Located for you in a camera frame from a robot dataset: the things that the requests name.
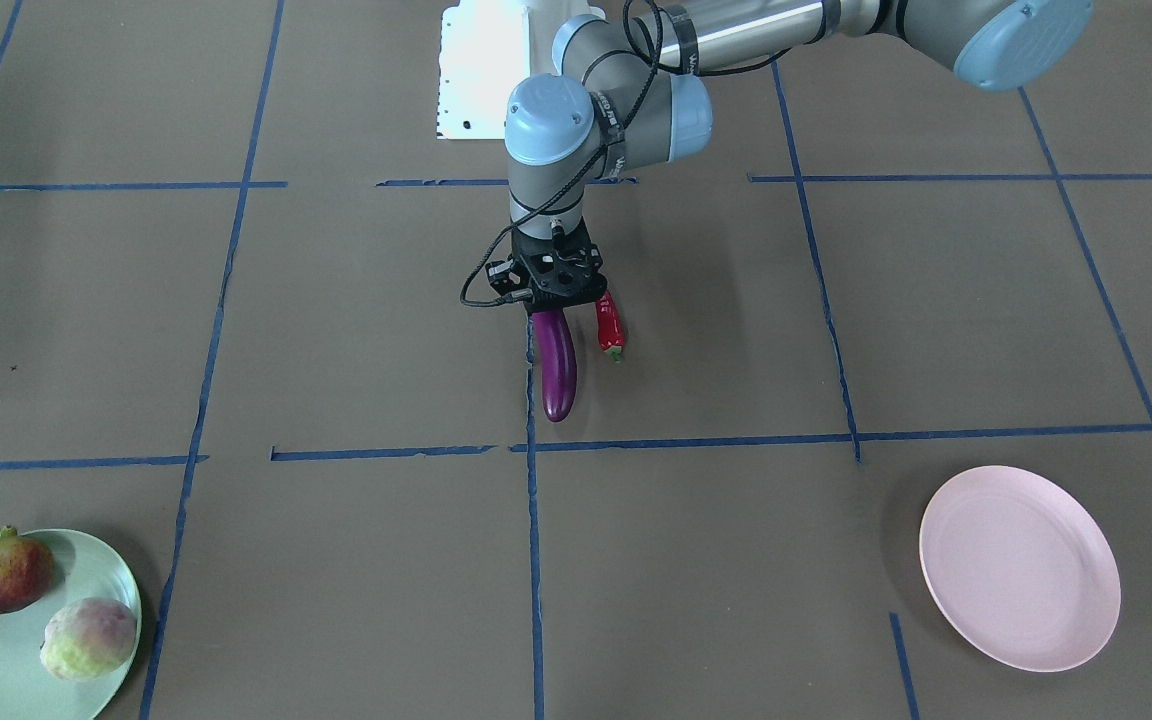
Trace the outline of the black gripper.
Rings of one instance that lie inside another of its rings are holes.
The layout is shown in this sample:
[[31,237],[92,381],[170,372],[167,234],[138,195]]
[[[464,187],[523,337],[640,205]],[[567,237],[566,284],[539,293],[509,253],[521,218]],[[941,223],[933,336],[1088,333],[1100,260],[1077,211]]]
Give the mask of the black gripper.
[[529,314],[594,304],[607,291],[602,252],[591,241],[586,222],[571,232],[553,229],[547,240],[518,232],[518,260],[530,291],[524,300]]

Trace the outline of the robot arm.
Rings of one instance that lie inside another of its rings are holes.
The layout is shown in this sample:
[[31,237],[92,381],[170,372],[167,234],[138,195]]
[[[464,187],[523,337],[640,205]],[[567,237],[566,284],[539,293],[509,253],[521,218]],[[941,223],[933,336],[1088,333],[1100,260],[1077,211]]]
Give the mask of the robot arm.
[[493,306],[526,313],[602,296],[602,255],[582,213],[589,181],[700,152],[714,113],[704,79],[760,69],[838,35],[887,35],[973,88],[1002,92],[1064,56],[1091,1],[684,1],[621,18],[584,14],[558,28],[554,70],[508,96],[511,250],[483,259]]

